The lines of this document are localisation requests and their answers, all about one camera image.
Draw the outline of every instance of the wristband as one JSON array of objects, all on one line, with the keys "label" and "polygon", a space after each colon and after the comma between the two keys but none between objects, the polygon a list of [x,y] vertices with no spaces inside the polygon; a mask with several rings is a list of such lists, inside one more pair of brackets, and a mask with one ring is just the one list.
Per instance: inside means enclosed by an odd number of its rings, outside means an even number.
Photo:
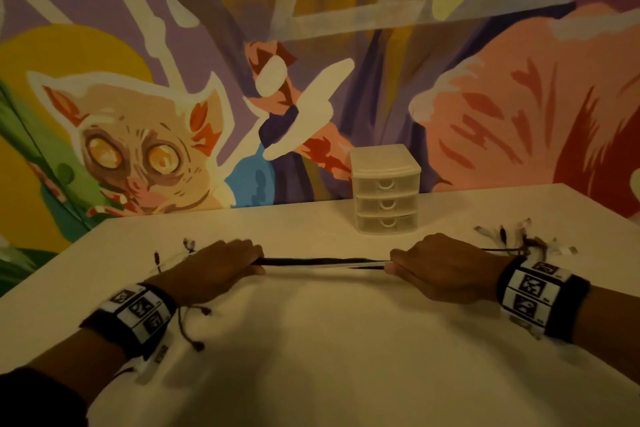
[{"label": "wristband", "polygon": [[145,282],[125,287],[100,304],[80,324],[119,345],[127,359],[148,359],[155,351],[177,305],[162,289]]},{"label": "wristband", "polygon": [[518,257],[500,275],[496,296],[509,320],[535,337],[573,343],[575,320],[590,286],[568,270]]}]

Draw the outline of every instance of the black sleeve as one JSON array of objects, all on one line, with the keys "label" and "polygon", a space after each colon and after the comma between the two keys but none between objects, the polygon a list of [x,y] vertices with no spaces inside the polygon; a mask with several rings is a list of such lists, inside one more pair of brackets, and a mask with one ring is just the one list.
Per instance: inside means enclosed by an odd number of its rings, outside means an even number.
[{"label": "black sleeve", "polygon": [[[3,417],[15,425],[86,427],[87,406],[73,390],[28,367],[0,375]],[[9,420],[4,425],[14,425]]]}]

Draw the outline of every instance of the orange eye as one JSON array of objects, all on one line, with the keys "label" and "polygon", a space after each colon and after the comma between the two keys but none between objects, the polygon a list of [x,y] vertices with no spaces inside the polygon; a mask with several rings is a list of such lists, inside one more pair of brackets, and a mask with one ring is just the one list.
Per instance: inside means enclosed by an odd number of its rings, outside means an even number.
[{"label": "orange eye", "polygon": [[147,152],[147,160],[154,171],[161,174],[171,174],[180,166],[178,153],[168,145],[157,145]]},{"label": "orange eye", "polygon": [[106,169],[118,169],[122,164],[122,154],[101,137],[89,139],[86,148],[94,162]]}]

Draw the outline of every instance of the plastic drawer organizer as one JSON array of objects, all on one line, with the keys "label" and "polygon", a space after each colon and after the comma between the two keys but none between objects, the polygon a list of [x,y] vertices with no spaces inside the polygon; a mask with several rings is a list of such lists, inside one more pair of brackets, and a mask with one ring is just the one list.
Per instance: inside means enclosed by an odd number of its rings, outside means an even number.
[{"label": "plastic drawer organizer", "polygon": [[358,230],[370,234],[415,230],[420,165],[406,147],[356,147],[350,154]]}]

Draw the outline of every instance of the table surface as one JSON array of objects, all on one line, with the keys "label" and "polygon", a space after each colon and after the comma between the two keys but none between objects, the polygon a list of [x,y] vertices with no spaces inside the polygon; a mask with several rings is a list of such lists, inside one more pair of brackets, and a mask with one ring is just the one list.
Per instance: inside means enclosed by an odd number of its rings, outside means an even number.
[{"label": "table surface", "polygon": [[[76,330],[103,298],[151,274],[153,252],[251,238],[272,257],[386,259],[442,232],[491,246],[473,227],[530,217],[532,234],[594,284],[640,295],[640,227],[564,185],[420,195],[412,234],[366,236],[352,201],[108,220],[0,298],[0,372]],[[535,341],[497,305],[430,302],[381,271],[276,271],[190,311],[148,385],[124,375],[89,411],[96,426],[638,425],[640,389],[588,353]],[[175,321],[170,330],[176,330]]]}]

